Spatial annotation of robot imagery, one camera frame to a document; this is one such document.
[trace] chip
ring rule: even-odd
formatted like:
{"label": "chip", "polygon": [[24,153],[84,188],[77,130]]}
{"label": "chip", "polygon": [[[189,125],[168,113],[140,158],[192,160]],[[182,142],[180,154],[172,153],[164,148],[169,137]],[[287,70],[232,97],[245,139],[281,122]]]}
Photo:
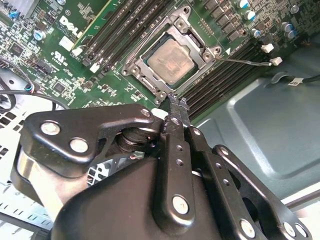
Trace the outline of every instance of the chip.
{"label": "chip", "polygon": [[222,28],[222,31],[224,31],[226,34],[229,34],[234,29],[235,29],[235,26],[230,22],[228,25]]}
{"label": "chip", "polygon": [[61,83],[57,82],[57,84],[53,87],[53,89],[61,94],[66,89],[66,87],[63,86]]}
{"label": "chip", "polygon": [[10,48],[10,51],[14,55],[20,57],[21,54],[24,52],[24,49],[20,45],[18,45],[17,43],[13,43],[12,47]]}
{"label": "chip", "polygon": [[208,11],[211,11],[218,6],[218,3],[217,0],[209,0],[204,6]]}
{"label": "chip", "polygon": [[147,63],[163,81],[171,86],[195,67],[189,51],[171,38],[154,52]]}
{"label": "chip", "polygon": [[217,19],[219,18],[225,11],[221,8],[221,7],[218,7],[216,10],[214,10],[212,13],[211,13],[211,16],[214,18],[214,19]]}
{"label": "chip", "polygon": [[220,26],[224,26],[227,22],[229,22],[229,18],[226,15],[223,15],[217,22]]}
{"label": "chip", "polygon": [[228,36],[228,39],[230,40],[230,42],[236,40],[238,37],[240,36],[240,34],[237,31],[234,31],[233,33],[231,33]]}
{"label": "chip", "polygon": [[46,30],[47,28],[47,24],[45,24],[44,22],[42,21],[39,21],[36,26],[35,26],[37,29],[41,30],[41,31],[44,31]]}

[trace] black metal bracket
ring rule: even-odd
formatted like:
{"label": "black metal bracket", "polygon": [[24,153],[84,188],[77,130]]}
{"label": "black metal bracket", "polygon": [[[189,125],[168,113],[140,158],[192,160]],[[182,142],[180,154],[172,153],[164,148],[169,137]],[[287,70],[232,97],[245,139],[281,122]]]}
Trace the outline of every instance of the black metal bracket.
{"label": "black metal bracket", "polygon": [[164,102],[169,115],[162,127],[153,216],[170,235],[184,234],[196,219],[190,146],[184,140],[180,101],[169,94]]}
{"label": "black metal bracket", "polygon": [[[99,141],[108,149],[116,135],[127,128],[147,128],[154,116],[142,105],[72,109],[68,111],[41,112],[30,115],[24,122],[20,144],[32,159],[67,178],[78,178],[98,162]],[[44,123],[54,123],[60,132],[49,135],[42,131]],[[72,140],[87,144],[85,152],[71,148]]]}

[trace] screw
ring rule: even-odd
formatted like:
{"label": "screw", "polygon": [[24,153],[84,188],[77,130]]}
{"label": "screw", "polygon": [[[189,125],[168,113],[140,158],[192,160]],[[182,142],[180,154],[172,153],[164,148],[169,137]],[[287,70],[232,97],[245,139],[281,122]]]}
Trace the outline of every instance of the screw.
{"label": "screw", "polygon": [[85,153],[89,148],[88,143],[82,138],[75,138],[71,140],[70,147],[77,153]]}
{"label": "screw", "polygon": [[240,221],[240,225],[241,225],[241,228],[242,228],[243,232],[245,233],[245,235],[247,235],[249,238],[253,239],[256,236],[254,227],[251,225],[250,222],[248,222],[245,219],[242,219]]}
{"label": "screw", "polygon": [[149,112],[147,109],[142,109],[142,110],[141,110],[141,113],[142,113],[143,115],[145,115],[146,117],[150,117],[150,112]]}
{"label": "screw", "polygon": [[228,150],[225,149],[224,147],[221,147],[220,150],[221,150],[221,152],[222,152],[224,155],[229,155]]}
{"label": "screw", "polygon": [[173,207],[179,214],[187,214],[189,206],[186,200],[180,196],[174,196],[172,199]]}
{"label": "screw", "polygon": [[131,68],[131,72],[132,72],[133,74],[137,74],[137,73],[140,72],[140,69],[139,69],[137,66],[134,66],[134,67]]}
{"label": "screw", "polygon": [[294,230],[294,228],[287,222],[283,223],[284,229],[286,230],[286,232],[291,236],[291,237],[295,237],[296,236],[296,232]]}
{"label": "screw", "polygon": [[298,230],[299,233],[301,233],[302,236],[304,236],[305,238],[308,237],[306,231],[304,230],[304,228],[302,226],[300,226],[299,224],[295,224],[295,228]]}
{"label": "screw", "polygon": [[179,120],[176,119],[175,117],[172,117],[172,118],[171,118],[171,121],[172,121],[175,125],[179,125],[179,124],[180,124]]}
{"label": "screw", "polygon": [[61,131],[58,124],[54,122],[45,122],[41,125],[40,128],[44,134],[51,135],[51,136],[57,135]]}
{"label": "screw", "polygon": [[199,135],[199,136],[201,135],[201,132],[199,131],[199,129],[194,128],[193,131],[196,135]]}

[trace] cable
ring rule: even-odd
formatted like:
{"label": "cable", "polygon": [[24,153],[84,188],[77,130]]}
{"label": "cable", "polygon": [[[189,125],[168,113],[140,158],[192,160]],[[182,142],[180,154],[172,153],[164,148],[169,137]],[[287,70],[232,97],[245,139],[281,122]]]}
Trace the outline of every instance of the cable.
{"label": "cable", "polygon": [[57,100],[57,99],[55,99],[53,97],[44,95],[42,93],[30,93],[30,92],[21,91],[21,90],[0,90],[0,95],[28,95],[28,96],[35,96],[35,97],[38,97],[38,98],[49,100],[49,101],[53,102],[54,104],[58,104],[61,107],[63,107],[64,109],[70,109],[63,102],[61,102],[61,101],[59,101],[59,100]]}
{"label": "cable", "polygon": [[[5,81],[0,77],[0,87],[3,88],[5,91],[10,91],[10,87],[8,87],[8,85],[5,83]],[[15,97],[15,95],[8,95],[8,99],[10,101],[10,108],[5,108],[5,109],[0,109],[0,114],[5,114],[10,112],[12,109],[15,108],[16,104],[17,104],[17,99]]]}
{"label": "cable", "polygon": [[305,78],[305,79],[302,80],[302,83],[308,84],[308,83],[313,83],[313,82],[316,82],[316,81],[320,81],[320,75],[309,77],[309,78]]}
{"label": "cable", "polygon": [[12,61],[10,61],[8,59],[5,59],[2,56],[0,56],[0,61],[7,63],[11,67],[13,67],[17,71],[19,71],[25,77],[25,81],[27,81],[30,84],[30,87],[31,87],[30,92],[33,93],[35,91],[36,86],[35,86],[34,82],[30,79],[30,77],[18,65],[14,64]]}

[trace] ram slot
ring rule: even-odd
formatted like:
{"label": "ram slot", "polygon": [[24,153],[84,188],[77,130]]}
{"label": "ram slot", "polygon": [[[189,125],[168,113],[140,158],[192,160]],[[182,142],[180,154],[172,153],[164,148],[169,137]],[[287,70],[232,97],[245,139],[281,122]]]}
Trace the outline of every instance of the ram slot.
{"label": "ram slot", "polygon": [[[233,59],[263,62],[264,54],[257,54],[257,46],[246,44],[232,56]],[[252,76],[258,76],[265,68],[244,65],[236,62],[223,62],[199,84],[184,94],[190,106],[189,117],[195,119],[212,105],[226,100],[227,96]]]}
{"label": "ram slot", "polygon": [[135,29],[137,25],[144,19],[146,13],[148,14],[155,7],[155,3],[152,0],[145,1],[145,5],[142,6],[140,11],[135,17],[131,17],[131,21],[116,34],[116,38],[111,38],[105,43],[105,48],[102,51],[102,55],[99,59],[108,60],[113,51],[120,45],[119,40],[126,39],[132,29]]}
{"label": "ram slot", "polygon": [[121,6],[117,8],[117,10],[111,15],[109,19],[106,19],[106,24],[101,28],[101,30],[90,39],[90,41],[86,44],[88,48],[87,60],[90,62],[94,57],[97,49],[103,45],[103,42],[112,36],[119,26],[124,24],[128,19],[128,16],[135,11],[135,9],[139,6],[141,1],[130,0],[124,1]]}
{"label": "ram slot", "polygon": [[146,19],[144,20],[144,22],[139,22],[137,24],[132,35],[125,40],[121,48],[113,55],[111,55],[111,53],[108,53],[109,60],[107,61],[107,65],[101,72],[102,76],[106,75],[106,73],[117,63],[119,58],[123,56],[123,54],[126,53],[126,51],[131,47],[132,43],[137,41],[138,38],[149,28],[149,26],[161,15],[161,13],[165,10],[165,8],[171,1],[172,0],[160,1],[158,6],[155,6],[154,11],[149,16],[145,16]]}

